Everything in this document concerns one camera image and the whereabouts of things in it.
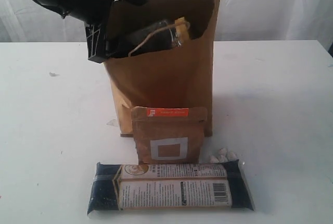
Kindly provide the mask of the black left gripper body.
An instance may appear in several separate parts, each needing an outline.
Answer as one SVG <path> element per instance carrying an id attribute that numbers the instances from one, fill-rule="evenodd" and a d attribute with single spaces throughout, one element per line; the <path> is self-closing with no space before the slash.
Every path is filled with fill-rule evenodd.
<path id="1" fill-rule="evenodd" d="M 95 63 L 103 63 L 108 59 L 106 54 L 106 30 L 106 21 L 95 24 L 85 23 L 85 35 L 89 61 L 93 61 Z"/>

